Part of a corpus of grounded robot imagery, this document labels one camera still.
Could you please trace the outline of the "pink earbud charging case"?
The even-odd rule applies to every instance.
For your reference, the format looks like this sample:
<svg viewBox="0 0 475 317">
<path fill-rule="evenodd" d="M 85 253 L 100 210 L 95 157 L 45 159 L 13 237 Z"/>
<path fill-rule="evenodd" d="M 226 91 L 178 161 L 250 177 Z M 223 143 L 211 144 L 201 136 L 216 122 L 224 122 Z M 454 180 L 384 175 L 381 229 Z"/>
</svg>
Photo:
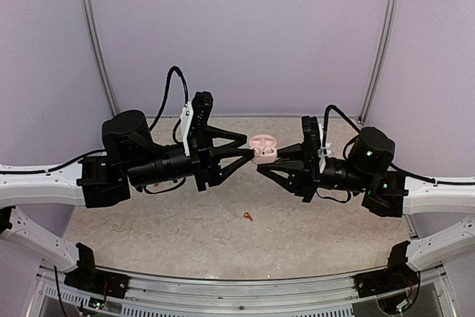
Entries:
<svg viewBox="0 0 475 317">
<path fill-rule="evenodd" d="M 249 146 L 254 152 L 252 162 L 255 165 L 274 163 L 278 158 L 278 141 L 271 135 L 258 134 L 249 139 Z"/>
</svg>

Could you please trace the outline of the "pink earbud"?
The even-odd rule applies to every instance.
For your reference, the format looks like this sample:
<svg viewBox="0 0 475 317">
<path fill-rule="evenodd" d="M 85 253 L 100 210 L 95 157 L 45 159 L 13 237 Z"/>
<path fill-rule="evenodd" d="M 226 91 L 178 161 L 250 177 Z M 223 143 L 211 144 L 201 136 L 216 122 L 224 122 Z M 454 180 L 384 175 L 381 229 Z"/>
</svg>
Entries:
<svg viewBox="0 0 475 317">
<path fill-rule="evenodd" d="M 255 155 L 256 157 L 262 156 L 262 155 L 265 154 L 265 151 L 264 151 L 264 149 L 263 149 L 262 147 L 255 147 L 255 148 L 253 148 L 253 150 L 254 150 L 254 155 Z"/>
</svg>

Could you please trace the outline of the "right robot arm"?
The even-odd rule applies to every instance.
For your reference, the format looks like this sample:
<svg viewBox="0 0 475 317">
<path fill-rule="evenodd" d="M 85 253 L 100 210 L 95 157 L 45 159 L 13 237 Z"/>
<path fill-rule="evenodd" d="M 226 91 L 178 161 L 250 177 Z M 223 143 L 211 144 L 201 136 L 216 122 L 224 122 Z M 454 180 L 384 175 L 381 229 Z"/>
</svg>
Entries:
<svg viewBox="0 0 475 317">
<path fill-rule="evenodd" d="M 363 194 L 362 205 L 382 218 L 430 212 L 465 213 L 466 218 L 425 238 L 405 241 L 391 249 L 379 282 L 395 290 L 418 272 L 474 247 L 474 180 L 429 178 L 396 168 L 396 145 L 374 127 L 360 130 L 344 158 L 328 155 L 318 133 L 304 132 L 304 141 L 278 151 L 274 163 L 258 172 L 309 203 L 319 189 Z"/>
</svg>

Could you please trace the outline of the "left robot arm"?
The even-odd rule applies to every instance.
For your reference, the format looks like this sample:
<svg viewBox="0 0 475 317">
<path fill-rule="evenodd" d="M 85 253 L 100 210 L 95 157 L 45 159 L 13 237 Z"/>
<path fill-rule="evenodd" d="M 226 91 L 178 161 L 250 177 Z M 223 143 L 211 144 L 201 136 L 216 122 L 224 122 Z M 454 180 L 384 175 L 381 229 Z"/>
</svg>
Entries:
<svg viewBox="0 0 475 317">
<path fill-rule="evenodd" d="M 246 136 L 207 124 L 206 116 L 185 121 L 183 141 L 153 141 L 145 115 L 118 114 L 102 125 L 104 147 L 70 162 L 47 168 L 1 167 L 1 239 L 41 255 L 59 271 L 74 275 L 85 289 L 98 290 L 104 275 L 91 248 L 71 243 L 34 223 L 23 205 L 55 203 L 88 209 L 115 206 L 148 186 L 172 182 L 180 188 L 194 177 L 199 191 L 219 186 L 254 157 Z"/>
</svg>

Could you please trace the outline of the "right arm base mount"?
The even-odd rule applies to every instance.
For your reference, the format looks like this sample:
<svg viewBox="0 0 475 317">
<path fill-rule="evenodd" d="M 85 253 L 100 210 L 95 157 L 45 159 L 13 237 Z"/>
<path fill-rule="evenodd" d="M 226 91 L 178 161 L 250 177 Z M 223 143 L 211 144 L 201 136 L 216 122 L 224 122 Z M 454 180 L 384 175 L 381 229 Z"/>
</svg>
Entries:
<svg viewBox="0 0 475 317">
<path fill-rule="evenodd" d="M 419 274 L 407 265 L 409 241 L 396 244 L 390 251 L 386 267 L 354 276 L 359 298 L 380 295 L 420 283 Z"/>
</svg>

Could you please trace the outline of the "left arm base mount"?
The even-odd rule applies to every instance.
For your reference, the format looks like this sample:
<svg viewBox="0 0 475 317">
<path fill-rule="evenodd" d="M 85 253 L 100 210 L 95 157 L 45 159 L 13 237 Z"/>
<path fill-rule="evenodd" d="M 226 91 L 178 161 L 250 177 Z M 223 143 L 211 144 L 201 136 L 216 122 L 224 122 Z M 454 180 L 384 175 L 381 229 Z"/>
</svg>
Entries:
<svg viewBox="0 0 475 317">
<path fill-rule="evenodd" d="M 124 299 L 130 277 L 122 273 L 98 269 L 91 248 L 81 243 L 77 243 L 76 248 L 79 257 L 76 259 L 75 268 L 65 273 L 65 284 L 103 297 Z"/>
</svg>

